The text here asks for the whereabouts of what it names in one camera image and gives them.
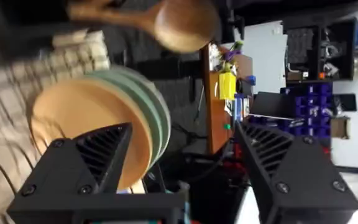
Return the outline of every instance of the cable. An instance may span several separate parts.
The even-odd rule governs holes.
[[[224,146],[224,149],[223,149],[223,152],[222,152],[222,155],[221,157],[218,159],[218,161],[216,161],[208,170],[206,170],[205,172],[203,172],[202,174],[200,175],[197,175],[195,177],[191,177],[187,180],[185,180],[185,182],[197,182],[205,177],[207,177],[208,175],[210,175],[219,165],[220,163],[222,163],[222,161],[224,160],[227,152],[229,151],[229,147],[230,146],[230,141],[227,141],[225,146]]]

